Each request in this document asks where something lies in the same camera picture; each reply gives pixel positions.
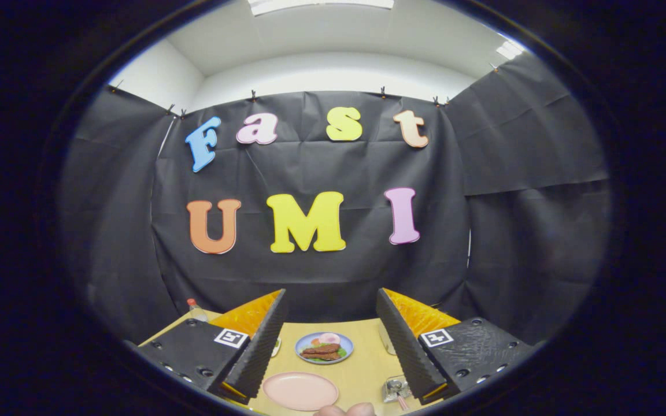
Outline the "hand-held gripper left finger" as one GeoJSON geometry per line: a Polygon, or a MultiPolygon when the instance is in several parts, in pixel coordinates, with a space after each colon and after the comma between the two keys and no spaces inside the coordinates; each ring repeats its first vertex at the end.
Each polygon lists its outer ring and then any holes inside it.
{"type": "Polygon", "coordinates": [[[235,402],[257,397],[287,316],[280,289],[207,322],[187,318],[135,348],[180,382],[235,402]]]}

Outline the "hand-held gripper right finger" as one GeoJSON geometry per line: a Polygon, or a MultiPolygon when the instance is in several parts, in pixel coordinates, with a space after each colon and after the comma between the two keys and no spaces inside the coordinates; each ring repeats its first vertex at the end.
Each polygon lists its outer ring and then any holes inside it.
{"type": "Polygon", "coordinates": [[[465,392],[533,352],[485,318],[460,321],[390,289],[378,290],[376,311],[410,392],[422,404],[465,392]]]}

